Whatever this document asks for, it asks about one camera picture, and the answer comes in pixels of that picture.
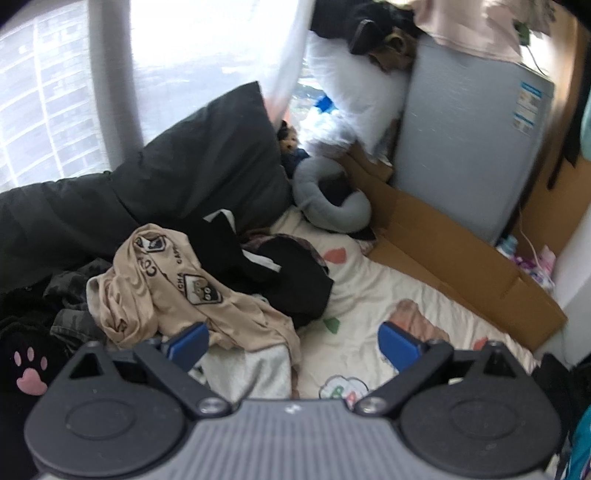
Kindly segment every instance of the white bed sheet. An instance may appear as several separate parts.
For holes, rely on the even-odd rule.
[[[296,208],[272,227],[308,240],[327,260],[335,284],[322,317],[298,331],[302,398],[346,398],[350,404],[390,380],[396,370],[380,353],[379,325],[400,300],[416,302],[423,315],[443,329],[458,349],[472,349],[484,337],[503,341],[527,372],[536,365],[530,351],[444,294],[363,256],[351,237],[309,224]]]

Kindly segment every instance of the teddy bear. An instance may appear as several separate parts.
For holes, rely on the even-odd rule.
[[[279,140],[279,149],[281,150],[281,164],[287,178],[291,180],[298,164],[309,155],[303,148],[298,148],[297,131],[285,120],[281,122],[281,127],[277,132],[277,140]]]

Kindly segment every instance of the blue gripper pad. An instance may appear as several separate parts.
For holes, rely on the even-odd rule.
[[[410,367],[425,351],[424,343],[390,322],[379,326],[378,346],[398,372]]]
[[[183,371],[189,372],[205,355],[208,347],[207,325],[196,323],[162,344],[161,351],[168,360]]]

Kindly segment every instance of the small refrigerator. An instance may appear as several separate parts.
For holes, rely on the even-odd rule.
[[[528,181],[554,84],[515,63],[417,50],[392,184],[494,244]]]

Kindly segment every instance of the blue and white sticker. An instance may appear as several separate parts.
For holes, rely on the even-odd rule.
[[[521,82],[519,98],[513,112],[513,126],[529,136],[535,127],[535,119],[538,116],[542,103],[542,92],[528,83]]]

